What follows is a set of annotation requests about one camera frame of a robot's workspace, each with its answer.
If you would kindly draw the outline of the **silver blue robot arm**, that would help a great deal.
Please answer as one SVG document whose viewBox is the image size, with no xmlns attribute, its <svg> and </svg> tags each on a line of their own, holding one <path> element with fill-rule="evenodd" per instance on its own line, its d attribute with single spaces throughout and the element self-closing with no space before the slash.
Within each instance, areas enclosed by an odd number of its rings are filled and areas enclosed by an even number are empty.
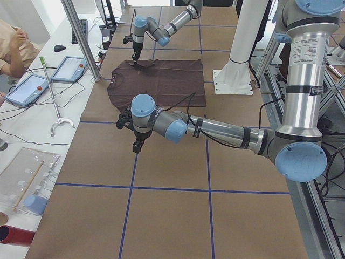
<svg viewBox="0 0 345 259">
<path fill-rule="evenodd" d="M 330 35 L 339 27 L 344 1 L 280 1 L 276 30 L 291 39 L 284 113 L 275 130 L 250 129 L 168 112 L 153 98 L 139 94 L 132 100 L 129 128 L 136 135 L 133 151 L 138 153 L 153 132 L 172 142 L 183 134 L 209 138 L 221 145 L 250 149 L 271 160 L 278 172 L 297 182 L 320 176 L 327 165 L 317 128 L 323 75 Z"/>
<path fill-rule="evenodd" d="M 137 63 L 143 49 L 143 42 L 146 33 L 149 33 L 154 40 L 162 47 L 170 42 L 170 38 L 184 25 L 193 19 L 197 19 L 203 8 L 203 1 L 187 1 L 187 7 L 171 22 L 161 28 L 154 17 L 136 16 L 134 19 L 134 32 L 129 35 L 128 40 L 132 42 L 134 53 L 132 60 Z"/>
</svg>

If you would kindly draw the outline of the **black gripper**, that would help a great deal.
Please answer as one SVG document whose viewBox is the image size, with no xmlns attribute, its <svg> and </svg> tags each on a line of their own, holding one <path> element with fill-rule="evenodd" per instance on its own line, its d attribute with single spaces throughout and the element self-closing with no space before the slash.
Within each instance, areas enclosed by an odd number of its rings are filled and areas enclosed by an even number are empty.
<svg viewBox="0 0 345 259">
<path fill-rule="evenodd" d="M 134 65 L 137 65 L 142 51 L 142 43 L 133 42 L 133 50 L 132 60 Z"/>
<path fill-rule="evenodd" d="M 134 135 L 136 137 L 136 140 L 133 143 L 132 150 L 134 153 L 139 154 L 147 138 L 147 133 L 140 133 L 140 132 L 135 131 Z"/>
</svg>

